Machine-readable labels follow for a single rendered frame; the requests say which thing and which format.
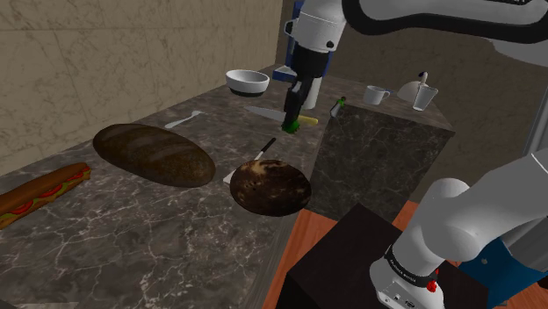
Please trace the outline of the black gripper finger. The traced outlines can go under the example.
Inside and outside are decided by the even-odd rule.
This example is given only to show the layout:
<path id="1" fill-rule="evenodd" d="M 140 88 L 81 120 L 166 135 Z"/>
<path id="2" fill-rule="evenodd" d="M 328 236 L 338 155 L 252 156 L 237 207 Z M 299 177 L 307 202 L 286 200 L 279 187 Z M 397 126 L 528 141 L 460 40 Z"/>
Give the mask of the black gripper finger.
<path id="1" fill-rule="evenodd" d="M 302 104 L 303 100 L 300 90 L 293 90 L 292 88 L 290 88 L 285 96 L 285 118 L 283 122 L 284 126 L 289 126 L 298 119 Z"/>

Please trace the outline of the white cylinder container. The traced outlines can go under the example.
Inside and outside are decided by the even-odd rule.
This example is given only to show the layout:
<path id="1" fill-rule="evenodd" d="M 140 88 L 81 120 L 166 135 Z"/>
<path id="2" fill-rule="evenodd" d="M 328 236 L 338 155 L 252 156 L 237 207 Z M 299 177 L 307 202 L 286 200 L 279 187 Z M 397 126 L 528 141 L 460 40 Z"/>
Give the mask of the white cylinder container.
<path id="1" fill-rule="evenodd" d="M 312 110 L 316 106 L 317 97 L 319 94 L 319 89 L 321 86 L 322 78 L 314 78 L 314 81 L 311 84 L 311 88 L 308 91 L 308 95 L 306 97 L 306 100 L 304 104 L 302 105 L 302 108 L 304 110 Z"/>

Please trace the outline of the blue appliance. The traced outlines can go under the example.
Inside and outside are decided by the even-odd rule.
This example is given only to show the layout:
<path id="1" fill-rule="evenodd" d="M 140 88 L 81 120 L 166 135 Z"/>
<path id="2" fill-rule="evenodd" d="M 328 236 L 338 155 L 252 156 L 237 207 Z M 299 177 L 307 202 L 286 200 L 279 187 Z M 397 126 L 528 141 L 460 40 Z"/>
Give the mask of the blue appliance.
<path id="1" fill-rule="evenodd" d="M 287 43 L 287 48 L 285 53 L 285 64 L 275 69 L 272 73 L 272 78 L 280 82 L 292 83 L 297 75 L 291 68 L 293 49 L 295 45 L 295 40 L 292 36 L 292 28 L 293 28 L 293 24 L 297 20 L 298 20 L 297 17 L 293 17 L 292 19 L 286 21 L 284 25 L 284 34 L 288 38 L 288 43 Z"/>

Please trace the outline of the white bowl with black base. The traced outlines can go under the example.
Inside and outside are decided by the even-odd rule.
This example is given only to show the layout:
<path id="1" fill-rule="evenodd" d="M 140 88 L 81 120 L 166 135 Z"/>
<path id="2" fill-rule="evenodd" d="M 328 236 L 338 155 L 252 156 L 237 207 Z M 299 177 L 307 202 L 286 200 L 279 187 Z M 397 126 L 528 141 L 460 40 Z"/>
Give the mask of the white bowl with black base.
<path id="1" fill-rule="evenodd" d="M 260 97 L 267 90 L 270 78 L 254 70 L 233 69 L 226 72 L 226 82 L 235 95 Z"/>

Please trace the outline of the white mug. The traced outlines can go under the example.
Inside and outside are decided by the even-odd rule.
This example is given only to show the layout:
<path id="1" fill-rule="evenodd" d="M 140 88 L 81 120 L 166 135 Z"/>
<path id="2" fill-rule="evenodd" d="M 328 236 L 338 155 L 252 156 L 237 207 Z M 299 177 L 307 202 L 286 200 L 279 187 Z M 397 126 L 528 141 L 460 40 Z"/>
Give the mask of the white mug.
<path id="1" fill-rule="evenodd" d="M 365 89 L 363 101 L 365 104 L 379 105 L 384 99 L 391 95 L 391 91 L 373 85 L 368 85 Z"/>

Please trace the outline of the grey spoon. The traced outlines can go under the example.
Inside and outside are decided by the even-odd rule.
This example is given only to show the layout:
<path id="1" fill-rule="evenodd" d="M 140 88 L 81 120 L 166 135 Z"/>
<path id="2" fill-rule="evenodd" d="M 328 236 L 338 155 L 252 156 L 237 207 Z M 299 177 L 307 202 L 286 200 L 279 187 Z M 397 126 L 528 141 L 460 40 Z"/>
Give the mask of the grey spoon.
<path id="1" fill-rule="evenodd" d="M 164 128 L 166 128 L 166 129 L 174 128 L 175 126 L 178 126 L 178 125 L 182 124 L 183 122 L 188 121 L 190 119 L 193 119 L 193 118 L 197 117 L 199 114 L 203 114 L 203 113 L 204 113 L 203 111 L 196 111 L 196 110 L 192 111 L 191 115 L 189 117 L 184 118 L 184 119 L 179 119 L 179 120 L 176 120 L 176 121 L 172 121 L 172 122 L 166 124 L 164 126 Z"/>

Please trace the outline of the white tumbler cup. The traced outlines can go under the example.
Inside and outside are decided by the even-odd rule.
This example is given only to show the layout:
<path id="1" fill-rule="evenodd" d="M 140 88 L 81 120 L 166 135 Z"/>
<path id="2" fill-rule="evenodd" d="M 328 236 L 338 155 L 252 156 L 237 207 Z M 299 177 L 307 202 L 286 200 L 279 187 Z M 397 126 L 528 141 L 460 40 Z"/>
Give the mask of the white tumbler cup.
<path id="1" fill-rule="evenodd" d="M 415 96 L 413 109 L 416 111 L 424 111 L 437 93 L 438 89 L 421 85 Z"/>

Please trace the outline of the long dark bread loaf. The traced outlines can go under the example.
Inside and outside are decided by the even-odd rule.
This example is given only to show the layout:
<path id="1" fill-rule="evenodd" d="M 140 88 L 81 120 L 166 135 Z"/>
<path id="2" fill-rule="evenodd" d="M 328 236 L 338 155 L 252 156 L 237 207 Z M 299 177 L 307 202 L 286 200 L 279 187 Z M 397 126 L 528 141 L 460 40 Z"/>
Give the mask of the long dark bread loaf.
<path id="1" fill-rule="evenodd" d="M 155 126 L 115 124 L 93 141 L 110 164 L 149 181 L 196 188 L 213 180 L 216 167 L 209 154 L 191 140 Z"/>

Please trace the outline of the dark robot stand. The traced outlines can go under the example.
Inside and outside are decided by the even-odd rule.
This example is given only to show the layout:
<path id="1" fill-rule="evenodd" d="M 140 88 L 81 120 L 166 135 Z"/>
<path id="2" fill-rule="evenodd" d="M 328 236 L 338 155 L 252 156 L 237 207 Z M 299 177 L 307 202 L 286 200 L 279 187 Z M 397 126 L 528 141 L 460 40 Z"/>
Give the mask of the dark robot stand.
<path id="1" fill-rule="evenodd" d="M 356 204 L 287 272 L 275 309 L 390 309 L 370 266 L 401 233 Z M 450 263 L 439 266 L 436 283 L 444 309 L 487 309 L 487 287 Z"/>

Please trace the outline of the blue box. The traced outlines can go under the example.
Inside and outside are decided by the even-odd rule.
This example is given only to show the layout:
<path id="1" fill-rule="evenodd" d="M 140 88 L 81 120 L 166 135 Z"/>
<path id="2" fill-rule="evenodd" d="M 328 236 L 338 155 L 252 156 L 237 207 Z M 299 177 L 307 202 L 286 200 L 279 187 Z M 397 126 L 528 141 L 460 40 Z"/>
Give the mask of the blue box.
<path id="1" fill-rule="evenodd" d="M 548 276 L 518 262 L 500 238 L 487 244 L 473 260 L 458 268 L 488 289 L 487 309 L 494 309 L 517 293 Z"/>

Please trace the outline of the baguette sandwich with tomato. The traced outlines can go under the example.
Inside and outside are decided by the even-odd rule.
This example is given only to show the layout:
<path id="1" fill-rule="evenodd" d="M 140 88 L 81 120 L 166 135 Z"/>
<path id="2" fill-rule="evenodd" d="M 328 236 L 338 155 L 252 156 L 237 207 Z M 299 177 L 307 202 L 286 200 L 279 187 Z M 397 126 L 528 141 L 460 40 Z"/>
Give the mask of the baguette sandwich with tomato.
<path id="1" fill-rule="evenodd" d="M 90 179 L 91 168 L 78 162 L 21 184 L 0 195 L 0 230 L 16 220 L 53 203 L 57 198 Z"/>

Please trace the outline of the yellow handled knife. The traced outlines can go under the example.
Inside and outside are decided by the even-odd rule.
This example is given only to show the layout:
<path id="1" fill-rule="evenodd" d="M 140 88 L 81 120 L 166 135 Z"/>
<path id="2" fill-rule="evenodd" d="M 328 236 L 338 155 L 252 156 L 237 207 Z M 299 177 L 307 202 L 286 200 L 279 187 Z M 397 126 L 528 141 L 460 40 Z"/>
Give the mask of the yellow handled knife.
<path id="1" fill-rule="evenodd" d="M 273 119 L 279 122 L 283 122 L 285 120 L 285 112 L 283 111 L 275 111 L 268 108 L 262 108 L 262 107 L 256 107 L 256 106 L 245 106 L 245 109 L 247 111 L 250 111 L 252 113 L 255 113 L 259 116 L 263 116 L 268 119 Z M 310 126 L 315 126 L 318 124 L 319 120 L 315 118 L 310 118 L 307 116 L 298 116 L 299 122 L 304 122 Z"/>

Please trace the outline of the black handled spatula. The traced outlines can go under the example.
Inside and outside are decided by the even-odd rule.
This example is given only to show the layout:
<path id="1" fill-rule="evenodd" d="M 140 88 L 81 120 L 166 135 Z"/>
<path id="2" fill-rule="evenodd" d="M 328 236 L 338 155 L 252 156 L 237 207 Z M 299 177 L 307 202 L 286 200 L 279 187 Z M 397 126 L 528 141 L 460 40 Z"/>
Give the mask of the black handled spatula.
<path id="1" fill-rule="evenodd" d="M 276 141 L 277 139 L 276 138 L 271 138 L 269 140 L 269 142 L 261 149 L 261 151 L 258 153 L 258 155 L 255 157 L 255 160 L 258 160 L 261 158 L 261 156 L 269 149 L 269 147 Z M 232 172 L 230 172 L 228 175 L 226 175 L 224 178 L 223 178 L 223 182 L 224 183 L 227 183 L 227 184 L 230 184 L 231 183 L 231 178 L 234 174 L 234 170 Z"/>

